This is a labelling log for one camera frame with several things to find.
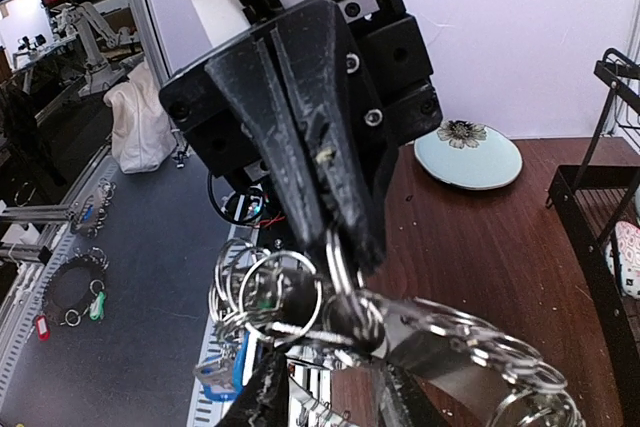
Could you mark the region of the pink patterned bowl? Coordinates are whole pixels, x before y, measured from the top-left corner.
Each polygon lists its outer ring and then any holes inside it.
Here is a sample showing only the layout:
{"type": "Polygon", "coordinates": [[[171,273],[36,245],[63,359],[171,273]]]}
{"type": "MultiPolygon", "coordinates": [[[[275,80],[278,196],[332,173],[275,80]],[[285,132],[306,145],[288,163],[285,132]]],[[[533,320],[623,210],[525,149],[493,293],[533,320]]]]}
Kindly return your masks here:
{"type": "Polygon", "coordinates": [[[639,299],[639,228],[626,221],[615,226],[622,293],[639,299]]]}

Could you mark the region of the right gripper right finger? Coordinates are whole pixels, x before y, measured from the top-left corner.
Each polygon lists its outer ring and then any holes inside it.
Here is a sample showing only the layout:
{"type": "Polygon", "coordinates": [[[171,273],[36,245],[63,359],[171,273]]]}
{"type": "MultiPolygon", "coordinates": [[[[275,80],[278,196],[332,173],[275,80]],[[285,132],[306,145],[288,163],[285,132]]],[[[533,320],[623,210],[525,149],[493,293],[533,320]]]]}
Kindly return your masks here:
{"type": "Polygon", "coordinates": [[[444,426],[445,419],[405,370],[384,364],[373,376],[376,426],[444,426]]]}

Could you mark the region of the left circuit board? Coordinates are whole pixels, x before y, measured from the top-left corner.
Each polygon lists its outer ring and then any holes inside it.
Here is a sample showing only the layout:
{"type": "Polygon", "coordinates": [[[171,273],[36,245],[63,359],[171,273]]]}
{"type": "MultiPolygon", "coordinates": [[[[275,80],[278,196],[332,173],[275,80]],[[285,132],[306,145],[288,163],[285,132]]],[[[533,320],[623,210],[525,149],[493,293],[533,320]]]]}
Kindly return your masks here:
{"type": "Polygon", "coordinates": [[[270,201],[261,185],[254,185],[243,191],[234,190],[219,197],[216,194],[217,178],[209,172],[207,175],[207,196],[216,214],[231,225],[267,229],[284,222],[286,216],[270,201]]]}

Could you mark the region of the spare keyring disc on floor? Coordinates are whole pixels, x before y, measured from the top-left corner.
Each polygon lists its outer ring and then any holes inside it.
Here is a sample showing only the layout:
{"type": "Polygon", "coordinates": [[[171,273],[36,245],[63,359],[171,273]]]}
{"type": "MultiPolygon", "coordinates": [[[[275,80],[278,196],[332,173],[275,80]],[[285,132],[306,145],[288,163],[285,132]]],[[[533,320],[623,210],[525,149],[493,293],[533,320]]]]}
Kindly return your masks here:
{"type": "Polygon", "coordinates": [[[37,338],[47,341],[54,327],[78,327],[84,319],[101,321],[107,298],[106,253],[99,247],[77,251],[45,283],[41,312],[35,317],[37,338]]]}

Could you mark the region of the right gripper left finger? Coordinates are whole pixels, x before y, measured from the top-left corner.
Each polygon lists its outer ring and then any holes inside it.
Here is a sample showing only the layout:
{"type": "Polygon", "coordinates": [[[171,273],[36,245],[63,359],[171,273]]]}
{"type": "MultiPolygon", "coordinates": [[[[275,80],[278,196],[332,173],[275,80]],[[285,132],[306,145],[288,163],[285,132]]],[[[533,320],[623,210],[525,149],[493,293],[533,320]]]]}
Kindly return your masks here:
{"type": "Polygon", "coordinates": [[[266,355],[242,393],[217,427],[287,426],[289,421],[289,371],[285,355],[266,355]]]}

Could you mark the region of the light teal plate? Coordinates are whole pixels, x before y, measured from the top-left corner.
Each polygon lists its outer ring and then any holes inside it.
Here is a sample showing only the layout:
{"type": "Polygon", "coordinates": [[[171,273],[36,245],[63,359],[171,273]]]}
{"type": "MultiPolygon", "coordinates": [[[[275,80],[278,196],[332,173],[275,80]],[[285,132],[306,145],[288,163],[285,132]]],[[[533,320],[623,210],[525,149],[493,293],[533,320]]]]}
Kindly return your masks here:
{"type": "Polygon", "coordinates": [[[513,183],[523,168],[517,146],[484,124],[446,120],[414,144],[420,166],[445,184],[487,191],[513,183]]]}

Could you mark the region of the black keyring disc with rings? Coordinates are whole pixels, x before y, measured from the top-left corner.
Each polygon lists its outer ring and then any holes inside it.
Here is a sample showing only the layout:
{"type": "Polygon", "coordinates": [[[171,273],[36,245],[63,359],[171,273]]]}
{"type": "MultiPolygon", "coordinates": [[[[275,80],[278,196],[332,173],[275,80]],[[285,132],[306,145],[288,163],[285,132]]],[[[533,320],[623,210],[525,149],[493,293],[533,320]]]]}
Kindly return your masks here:
{"type": "Polygon", "coordinates": [[[447,392],[488,426],[584,422],[566,378],[538,350],[452,307],[367,290],[334,230],[320,257],[228,240],[209,298],[221,338],[245,329],[285,357],[306,343],[343,363],[392,364],[447,392]]]}

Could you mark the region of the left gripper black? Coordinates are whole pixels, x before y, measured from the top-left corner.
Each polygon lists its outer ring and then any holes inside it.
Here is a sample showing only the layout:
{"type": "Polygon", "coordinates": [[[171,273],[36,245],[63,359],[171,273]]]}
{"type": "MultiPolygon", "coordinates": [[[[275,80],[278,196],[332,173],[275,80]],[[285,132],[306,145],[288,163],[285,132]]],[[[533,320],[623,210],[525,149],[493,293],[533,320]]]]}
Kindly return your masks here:
{"type": "Polygon", "coordinates": [[[398,145],[437,129],[433,73],[403,0],[305,0],[179,71],[159,99],[213,177],[241,190],[269,170],[301,250],[322,256],[334,230],[349,266],[372,274],[384,224],[356,143],[366,154],[384,129],[398,145]]]}

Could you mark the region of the white bag on floor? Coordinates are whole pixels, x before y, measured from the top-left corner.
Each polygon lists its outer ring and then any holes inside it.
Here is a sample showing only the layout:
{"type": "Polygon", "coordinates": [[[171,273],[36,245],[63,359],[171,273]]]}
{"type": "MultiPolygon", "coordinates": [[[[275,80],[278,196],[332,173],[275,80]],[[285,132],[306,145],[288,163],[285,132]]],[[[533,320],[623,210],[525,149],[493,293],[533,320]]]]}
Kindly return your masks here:
{"type": "Polygon", "coordinates": [[[103,97],[112,111],[111,155],[124,174],[154,172],[177,147],[146,60],[103,97]]]}

